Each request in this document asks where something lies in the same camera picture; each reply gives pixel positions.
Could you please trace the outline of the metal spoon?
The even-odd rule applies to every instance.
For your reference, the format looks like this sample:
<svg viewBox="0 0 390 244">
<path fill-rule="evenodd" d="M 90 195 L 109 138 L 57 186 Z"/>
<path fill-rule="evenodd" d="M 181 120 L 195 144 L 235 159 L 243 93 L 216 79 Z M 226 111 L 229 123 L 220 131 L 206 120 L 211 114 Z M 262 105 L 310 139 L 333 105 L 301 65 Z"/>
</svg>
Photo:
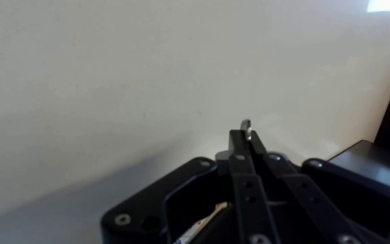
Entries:
<svg viewBox="0 0 390 244">
<path fill-rule="evenodd" d="M 252 126 L 251 120 L 245 119 L 240 124 L 240 130 L 243 132 L 243 135 L 247 141 L 250 141 L 252 138 Z"/>
</svg>

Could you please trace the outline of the white patterned plate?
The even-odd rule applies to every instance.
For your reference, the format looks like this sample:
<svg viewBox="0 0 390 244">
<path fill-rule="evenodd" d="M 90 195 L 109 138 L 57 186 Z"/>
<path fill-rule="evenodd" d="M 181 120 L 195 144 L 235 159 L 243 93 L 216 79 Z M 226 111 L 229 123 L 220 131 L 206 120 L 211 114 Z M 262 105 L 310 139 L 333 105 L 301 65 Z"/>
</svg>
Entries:
<svg viewBox="0 0 390 244">
<path fill-rule="evenodd" d="M 201 230 L 207 226 L 207 224 L 214 218 L 219 212 L 226 209 L 229 206 L 227 202 L 219 203 L 215 206 L 215 210 L 206 218 L 203 218 L 196 222 L 189 228 L 182 236 L 180 236 L 173 244 L 190 244 L 190 242 L 197 236 Z"/>
</svg>

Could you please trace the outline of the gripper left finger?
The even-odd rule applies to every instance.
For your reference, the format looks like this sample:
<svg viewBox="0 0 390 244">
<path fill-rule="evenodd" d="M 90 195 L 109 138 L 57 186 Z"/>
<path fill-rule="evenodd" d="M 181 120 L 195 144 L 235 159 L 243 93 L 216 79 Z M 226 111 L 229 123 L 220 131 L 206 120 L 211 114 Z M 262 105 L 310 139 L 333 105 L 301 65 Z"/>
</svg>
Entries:
<svg viewBox="0 0 390 244">
<path fill-rule="evenodd" d="M 197 221 L 220 210 L 189 244 L 280 244 L 250 150 L 255 134 L 229 133 L 222 159 L 197 157 L 108 210 L 103 244 L 174 244 Z"/>
</svg>

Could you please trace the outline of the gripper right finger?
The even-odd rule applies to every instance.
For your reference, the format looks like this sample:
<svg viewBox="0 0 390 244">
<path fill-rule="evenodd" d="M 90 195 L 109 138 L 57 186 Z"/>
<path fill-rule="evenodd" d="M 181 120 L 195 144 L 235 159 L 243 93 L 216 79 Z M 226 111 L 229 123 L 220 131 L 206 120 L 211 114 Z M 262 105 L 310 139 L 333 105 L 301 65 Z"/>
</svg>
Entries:
<svg viewBox="0 0 390 244">
<path fill-rule="evenodd" d="M 390 244 L 390 153 L 361 140 L 293 164 L 249 131 L 249 155 L 283 244 Z"/>
</svg>

